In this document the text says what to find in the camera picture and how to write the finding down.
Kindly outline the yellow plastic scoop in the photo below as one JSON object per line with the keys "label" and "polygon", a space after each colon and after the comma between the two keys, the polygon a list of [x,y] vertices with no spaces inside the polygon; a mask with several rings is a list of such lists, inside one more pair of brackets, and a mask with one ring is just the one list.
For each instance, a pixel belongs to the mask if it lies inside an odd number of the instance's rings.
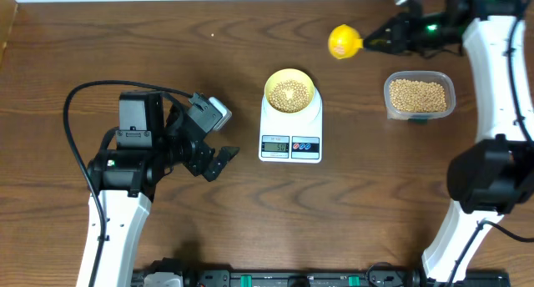
{"label": "yellow plastic scoop", "polygon": [[361,35],[346,24],[334,28],[330,33],[328,49],[336,59],[352,58],[363,48]]}

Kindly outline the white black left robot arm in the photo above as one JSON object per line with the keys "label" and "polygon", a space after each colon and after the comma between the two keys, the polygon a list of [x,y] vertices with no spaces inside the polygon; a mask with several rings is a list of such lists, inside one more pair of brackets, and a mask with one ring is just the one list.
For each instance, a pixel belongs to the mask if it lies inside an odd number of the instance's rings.
{"label": "white black left robot arm", "polygon": [[79,286],[130,285],[157,183],[177,165],[214,181],[239,152],[204,141],[231,117],[217,98],[194,93],[189,103],[185,108],[162,91],[120,94],[119,126],[104,135],[88,164],[94,192]]}

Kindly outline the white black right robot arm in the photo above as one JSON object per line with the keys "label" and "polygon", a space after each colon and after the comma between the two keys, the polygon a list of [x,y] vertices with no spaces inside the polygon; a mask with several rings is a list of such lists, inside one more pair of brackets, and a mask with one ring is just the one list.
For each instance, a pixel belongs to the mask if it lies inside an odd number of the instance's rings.
{"label": "white black right robot arm", "polygon": [[421,0],[395,0],[402,12],[364,39],[370,51],[433,58],[457,45],[469,58],[477,105],[474,145],[447,170],[451,202],[406,286],[457,286],[491,229],[533,194],[533,103],[524,58],[532,0],[446,0],[424,14]]}

